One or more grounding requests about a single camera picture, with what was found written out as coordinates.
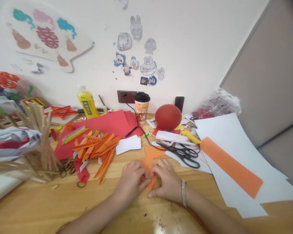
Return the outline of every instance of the plastic bottle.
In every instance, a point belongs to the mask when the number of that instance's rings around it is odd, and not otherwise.
[[[79,92],[77,93],[77,97],[84,109],[87,119],[98,117],[99,113],[95,107],[92,93],[86,90],[85,85],[79,85],[78,89]]]

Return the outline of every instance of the black lid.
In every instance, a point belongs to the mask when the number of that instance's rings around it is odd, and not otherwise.
[[[151,100],[151,98],[146,93],[137,93],[134,97],[134,100],[138,102],[148,102]]]

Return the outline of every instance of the hand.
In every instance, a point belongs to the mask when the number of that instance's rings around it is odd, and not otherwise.
[[[162,187],[154,189],[147,195],[148,198],[158,197],[182,203],[182,179],[175,172],[167,159],[159,159],[151,170],[151,177],[156,173],[162,179]]]
[[[139,161],[132,161],[124,166],[120,180],[112,196],[125,208],[127,208],[137,196],[144,190],[151,179],[141,182],[141,176],[148,178],[148,172]]]

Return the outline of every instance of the red ball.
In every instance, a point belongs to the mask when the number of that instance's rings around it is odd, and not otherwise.
[[[181,122],[181,111],[172,104],[162,105],[155,113],[157,126],[164,130],[174,130]]]

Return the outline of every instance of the scissors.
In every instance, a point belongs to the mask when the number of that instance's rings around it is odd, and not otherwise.
[[[168,146],[168,145],[163,144],[161,142],[157,142],[157,144],[164,147],[168,151],[174,153],[175,155],[177,155],[189,167],[194,168],[194,169],[200,168],[200,164],[197,161],[194,161],[192,159],[192,158],[197,158],[199,156],[199,154],[196,151],[194,151],[193,149],[186,148],[183,144],[180,144],[183,147],[183,149],[176,148],[174,146]]]

